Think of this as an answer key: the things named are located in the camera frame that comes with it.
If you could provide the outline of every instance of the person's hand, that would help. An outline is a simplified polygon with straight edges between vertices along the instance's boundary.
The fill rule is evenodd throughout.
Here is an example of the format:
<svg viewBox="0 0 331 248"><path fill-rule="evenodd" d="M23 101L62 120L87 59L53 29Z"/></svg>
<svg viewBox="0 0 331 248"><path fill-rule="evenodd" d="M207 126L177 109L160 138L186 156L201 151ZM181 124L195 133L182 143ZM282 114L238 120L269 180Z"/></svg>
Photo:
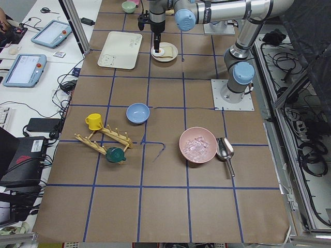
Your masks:
<svg viewBox="0 0 331 248"><path fill-rule="evenodd" d="M9 23L7 22L6 14L2 8L0 8L0 26L1 26L0 32L2 33L7 31L10 27Z"/></svg>

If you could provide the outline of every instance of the computer mouse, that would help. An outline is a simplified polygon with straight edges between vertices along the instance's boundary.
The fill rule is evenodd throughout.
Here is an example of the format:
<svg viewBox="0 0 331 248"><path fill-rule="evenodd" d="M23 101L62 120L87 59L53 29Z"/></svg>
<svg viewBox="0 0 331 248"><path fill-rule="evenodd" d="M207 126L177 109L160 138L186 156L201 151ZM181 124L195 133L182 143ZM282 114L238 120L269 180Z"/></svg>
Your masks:
<svg viewBox="0 0 331 248"><path fill-rule="evenodd" d="M18 50L17 50L16 48L11 48L11 49L9 49L8 53L9 53L10 55L15 55L15 54L18 53Z"/></svg>

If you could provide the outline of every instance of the metal scoop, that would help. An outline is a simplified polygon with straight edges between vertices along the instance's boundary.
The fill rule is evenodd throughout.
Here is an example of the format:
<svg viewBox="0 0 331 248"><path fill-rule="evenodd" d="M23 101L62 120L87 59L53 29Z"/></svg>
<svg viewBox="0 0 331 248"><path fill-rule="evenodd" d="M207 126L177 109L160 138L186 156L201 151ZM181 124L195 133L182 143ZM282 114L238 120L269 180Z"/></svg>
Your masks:
<svg viewBox="0 0 331 248"><path fill-rule="evenodd" d="M234 171L233 171L231 160L230 160L232 158L232 156L234 155L233 147L226 137L217 138L216 141L218 144L217 156L220 161L227 163L231 177L234 177L235 175L234 175Z"/></svg>

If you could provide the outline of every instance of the yellow mug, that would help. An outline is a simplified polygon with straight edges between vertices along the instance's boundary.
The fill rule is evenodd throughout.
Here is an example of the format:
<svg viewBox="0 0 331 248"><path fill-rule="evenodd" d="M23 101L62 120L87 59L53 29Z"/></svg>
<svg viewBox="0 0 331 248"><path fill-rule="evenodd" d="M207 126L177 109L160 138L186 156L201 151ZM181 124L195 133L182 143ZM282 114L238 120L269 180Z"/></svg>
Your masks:
<svg viewBox="0 0 331 248"><path fill-rule="evenodd" d="M102 119L101 119L101 115L94 113L94 114L90 114L89 116L87 116L87 118L85 119L86 124L88 124L88 128L90 130L100 130L101 128L103 128L102 125Z"/></svg>

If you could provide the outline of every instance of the white keyboard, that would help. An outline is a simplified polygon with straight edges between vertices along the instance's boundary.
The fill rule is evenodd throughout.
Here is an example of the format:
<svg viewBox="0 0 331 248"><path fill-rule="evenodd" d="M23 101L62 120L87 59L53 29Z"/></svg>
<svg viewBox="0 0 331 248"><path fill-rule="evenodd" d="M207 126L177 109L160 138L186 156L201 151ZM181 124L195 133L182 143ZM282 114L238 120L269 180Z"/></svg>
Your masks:
<svg viewBox="0 0 331 248"><path fill-rule="evenodd" d="M0 106L0 127L5 129L5 130L8 127L12 110L13 109L11 109L9 107L1 107Z"/></svg>

